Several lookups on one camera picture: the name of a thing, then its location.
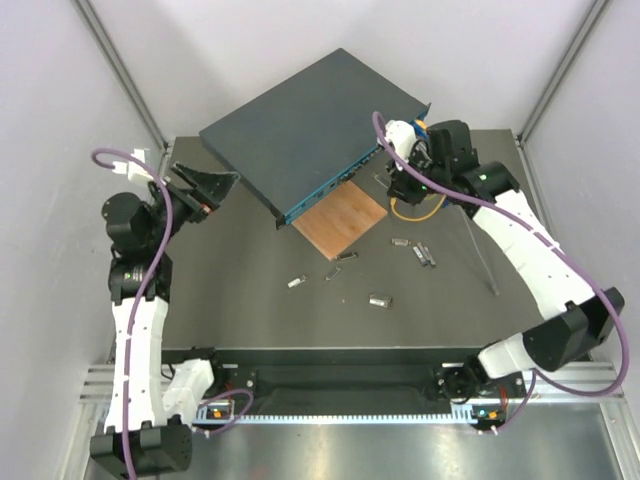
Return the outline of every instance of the small object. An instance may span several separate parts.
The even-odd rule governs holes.
[[[294,278],[293,280],[291,280],[289,283],[287,283],[287,286],[289,288],[293,288],[293,287],[297,287],[298,285],[300,285],[301,283],[304,283],[307,281],[307,276],[306,275],[300,275],[298,278]]]
[[[420,260],[420,263],[422,264],[423,267],[426,267],[427,265],[429,265],[429,261],[427,260],[427,257],[424,256],[424,254],[422,253],[418,245],[413,246],[413,251],[416,254],[416,257],[418,257],[418,260]]]
[[[351,260],[352,258],[358,258],[358,252],[344,252],[336,257],[336,260]]]
[[[396,247],[408,247],[411,245],[411,242],[406,238],[392,238],[391,245],[395,245]]]
[[[331,280],[336,278],[336,275],[338,275],[341,271],[342,271],[342,269],[339,266],[336,265],[335,267],[333,267],[333,269],[329,273],[327,273],[327,276],[324,277],[324,279],[327,282],[330,282]]]
[[[436,261],[433,259],[433,255],[431,255],[431,252],[429,251],[429,249],[427,247],[425,247],[424,245],[422,245],[422,243],[420,243],[420,242],[418,242],[417,245],[418,245],[418,247],[420,247],[420,250],[422,251],[422,254],[427,259],[427,262],[429,262],[429,264],[432,267],[435,267],[436,266]]]
[[[382,185],[384,188],[386,188],[387,190],[389,189],[389,187],[391,187],[391,182],[389,182],[389,180],[387,180],[386,178],[384,178],[382,175],[380,175],[379,173],[374,173],[373,174],[373,178],[375,179],[376,182],[378,182],[380,185]]]
[[[372,293],[369,295],[369,303],[376,307],[389,308],[392,300],[393,298],[389,295],[380,295],[378,293]]]

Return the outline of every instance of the cable connector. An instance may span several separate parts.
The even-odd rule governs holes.
[[[147,156],[149,150],[142,148],[135,148],[132,156],[140,160],[144,164],[148,164]],[[113,172],[118,175],[126,175],[127,179],[140,187],[146,187],[147,184],[153,181],[151,175],[149,175],[142,167],[136,165],[133,162],[113,162]]]

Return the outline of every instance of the wall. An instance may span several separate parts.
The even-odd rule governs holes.
[[[640,422],[640,3],[612,2],[528,143],[558,239],[625,295],[632,355],[625,392]],[[606,348],[619,359],[612,336]]]
[[[96,146],[149,147],[72,2],[0,22],[0,452],[3,478],[54,478],[88,364],[113,338],[100,208],[122,177]]]
[[[94,0],[165,136],[194,135],[337,47],[432,122],[520,129],[590,0]]]

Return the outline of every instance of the yellow cable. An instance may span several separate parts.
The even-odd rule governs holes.
[[[406,222],[423,222],[424,220],[429,220],[431,217],[433,217],[436,214],[436,212],[440,209],[440,207],[442,206],[446,198],[447,198],[446,195],[442,195],[442,197],[440,197],[440,200],[438,200],[438,204],[434,207],[434,209],[431,210],[429,213],[427,213],[424,217],[411,218],[411,217],[405,217],[404,215],[400,215],[398,213],[398,211],[396,210],[396,201],[398,199],[395,197],[391,197],[391,211],[400,220],[404,220]]]

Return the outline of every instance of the wooden board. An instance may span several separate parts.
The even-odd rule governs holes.
[[[295,219],[293,226],[333,260],[386,214],[353,182],[346,182]]]

